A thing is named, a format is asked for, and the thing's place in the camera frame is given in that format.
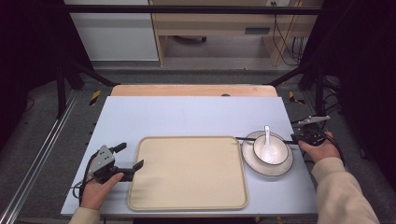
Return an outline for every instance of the sleeve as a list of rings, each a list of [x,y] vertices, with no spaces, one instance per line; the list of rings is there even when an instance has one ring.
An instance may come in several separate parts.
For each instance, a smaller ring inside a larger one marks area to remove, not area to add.
[[[100,219],[99,210],[79,207],[70,220],[69,224],[98,224]]]
[[[356,178],[346,172],[338,158],[315,164],[312,174],[318,182],[318,223],[379,223],[361,193]]]

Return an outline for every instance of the white cabinet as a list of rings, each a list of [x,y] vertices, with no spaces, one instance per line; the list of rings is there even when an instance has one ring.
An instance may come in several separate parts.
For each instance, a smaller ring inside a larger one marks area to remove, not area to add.
[[[64,0],[67,5],[148,5],[147,0]],[[148,13],[71,13],[91,61],[158,61]]]

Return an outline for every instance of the floor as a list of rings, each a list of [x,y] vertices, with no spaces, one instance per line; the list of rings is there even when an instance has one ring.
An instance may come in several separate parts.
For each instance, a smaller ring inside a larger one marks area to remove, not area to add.
[[[195,39],[170,39],[163,67],[138,64],[131,67],[97,67],[104,77],[120,83],[218,83],[263,84],[286,74],[293,65],[282,63],[273,67],[260,38],[209,37],[205,43]],[[285,55],[287,63],[292,58]],[[64,124],[56,119],[56,83],[50,82],[29,93],[29,105],[17,129],[0,152],[0,210],[14,208],[14,223],[67,223],[60,210],[64,192],[68,190],[80,164],[85,148],[100,116],[101,108],[111,88],[83,75],[86,85],[81,91],[67,87],[69,102]],[[294,77],[276,90],[284,100],[290,121],[313,115],[313,92],[299,91],[300,76]],[[100,90],[95,105],[92,95]],[[290,100],[290,92],[295,99]],[[327,106],[337,103],[327,99]],[[347,169],[361,183],[363,194],[371,203],[381,223],[396,223],[396,193],[382,176],[375,161],[361,157],[359,144],[342,116],[342,108],[329,110],[331,130],[344,150]],[[260,223],[316,223],[315,216],[266,217]],[[131,219],[110,219],[107,223],[131,223]]]

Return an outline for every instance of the hand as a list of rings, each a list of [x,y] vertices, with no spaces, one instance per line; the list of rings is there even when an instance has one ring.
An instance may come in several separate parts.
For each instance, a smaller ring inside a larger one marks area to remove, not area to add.
[[[107,194],[111,189],[120,182],[123,173],[118,173],[111,176],[105,184],[99,184],[94,179],[87,183],[82,195],[80,207],[99,210],[102,203],[105,201]]]
[[[332,133],[326,132],[327,135],[332,137]],[[324,141],[320,146],[314,147],[307,144],[304,141],[298,141],[298,145],[304,151],[306,151],[314,160],[314,163],[318,161],[328,158],[328,157],[336,157],[341,159],[340,153],[338,152],[337,148],[329,141]]]

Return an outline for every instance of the beige placemat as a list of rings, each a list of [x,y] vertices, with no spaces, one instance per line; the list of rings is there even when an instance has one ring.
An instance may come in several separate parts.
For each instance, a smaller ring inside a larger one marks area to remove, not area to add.
[[[239,142],[229,136],[147,137],[128,204],[134,210],[240,209],[248,202]]]

